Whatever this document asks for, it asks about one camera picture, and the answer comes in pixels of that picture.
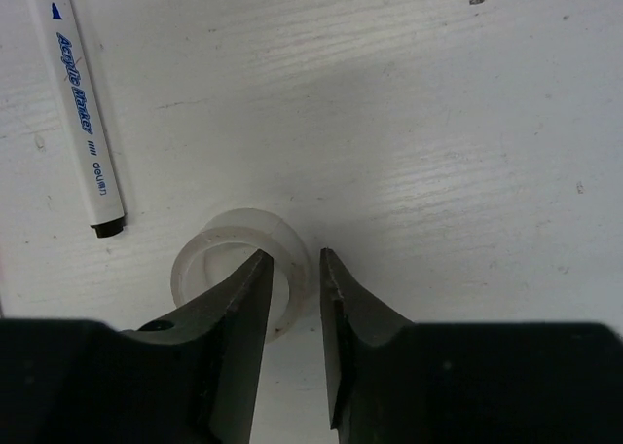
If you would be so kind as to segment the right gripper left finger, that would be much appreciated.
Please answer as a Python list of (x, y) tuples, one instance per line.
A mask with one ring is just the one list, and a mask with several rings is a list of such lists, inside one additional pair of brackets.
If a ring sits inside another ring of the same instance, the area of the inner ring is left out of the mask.
[(273, 258), (136, 330), (82, 319), (1, 323), (5, 443), (246, 443)]

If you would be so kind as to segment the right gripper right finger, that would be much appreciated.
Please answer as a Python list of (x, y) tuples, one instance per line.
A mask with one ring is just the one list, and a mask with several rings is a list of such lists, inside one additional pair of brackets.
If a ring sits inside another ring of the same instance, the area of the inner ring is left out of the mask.
[(618, 443), (622, 339), (596, 322), (413, 322), (321, 251), (330, 426), (343, 443)]

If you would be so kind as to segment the black marker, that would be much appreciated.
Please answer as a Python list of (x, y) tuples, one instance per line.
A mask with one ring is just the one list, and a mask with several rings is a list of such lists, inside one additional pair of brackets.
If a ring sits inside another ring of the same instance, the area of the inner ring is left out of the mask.
[(90, 227), (100, 239), (126, 226), (86, 54), (71, 0), (26, 0), (76, 166)]

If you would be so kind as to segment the small clear tape roll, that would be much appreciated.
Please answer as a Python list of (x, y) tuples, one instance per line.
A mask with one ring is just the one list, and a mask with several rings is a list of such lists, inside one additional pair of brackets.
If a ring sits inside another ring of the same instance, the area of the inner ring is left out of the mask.
[(209, 220), (180, 250), (171, 269), (170, 289), (182, 307), (224, 281), (243, 259), (256, 250), (275, 262), (272, 302), (266, 341), (285, 335), (296, 323), (312, 295), (311, 258), (297, 232), (266, 210), (238, 208)]

